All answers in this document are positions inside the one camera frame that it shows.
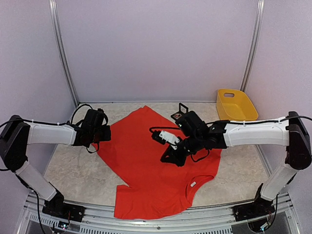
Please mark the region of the red t-shirt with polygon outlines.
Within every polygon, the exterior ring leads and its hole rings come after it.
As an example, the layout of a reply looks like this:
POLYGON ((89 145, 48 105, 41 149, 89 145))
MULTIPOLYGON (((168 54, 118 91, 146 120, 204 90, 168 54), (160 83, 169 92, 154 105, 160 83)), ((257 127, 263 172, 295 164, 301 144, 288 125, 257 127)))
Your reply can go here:
POLYGON ((98 146, 99 157, 124 181, 117 186, 115 218, 158 219, 191 207, 198 189, 217 175, 221 150, 196 153, 178 167, 160 161, 166 150, 151 137, 151 127, 174 123, 148 106, 138 108, 111 126, 111 140, 98 146))

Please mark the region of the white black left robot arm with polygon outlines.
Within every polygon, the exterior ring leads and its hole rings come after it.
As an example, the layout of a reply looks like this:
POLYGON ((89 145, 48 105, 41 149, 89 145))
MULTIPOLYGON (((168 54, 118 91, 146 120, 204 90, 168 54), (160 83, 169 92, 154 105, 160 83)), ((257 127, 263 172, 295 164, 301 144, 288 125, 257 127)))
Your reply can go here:
POLYGON ((85 208, 66 203, 63 194, 30 164, 26 151, 31 144, 63 144, 89 148, 91 144, 99 145, 100 142, 110 141, 111 130, 104 111, 89 109, 84 119, 76 124, 70 121, 45 123, 13 115, 2 127, 0 157, 5 169, 13 172, 26 188, 44 200, 44 214, 81 222, 85 208))

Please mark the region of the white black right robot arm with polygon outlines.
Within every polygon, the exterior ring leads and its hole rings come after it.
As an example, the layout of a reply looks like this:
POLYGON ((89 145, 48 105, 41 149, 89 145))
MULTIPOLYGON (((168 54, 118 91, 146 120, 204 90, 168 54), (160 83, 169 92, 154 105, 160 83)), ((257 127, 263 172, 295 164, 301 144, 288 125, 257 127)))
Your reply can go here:
POLYGON ((227 149, 239 145, 280 145, 286 148, 285 161, 262 183, 253 202, 233 207, 236 221, 269 215, 277 211, 273 201, 295 175, 312 163, 310 136, 302 122, 303 116, 289 112, 286 117, 260 121, 218 120, 204 122, 194 111, 175 120, 185 135, 182 139, 168 128, 152 131, 152 139, 168 144, 161 162, 184 166, 188 156, 205 149, 227 149))

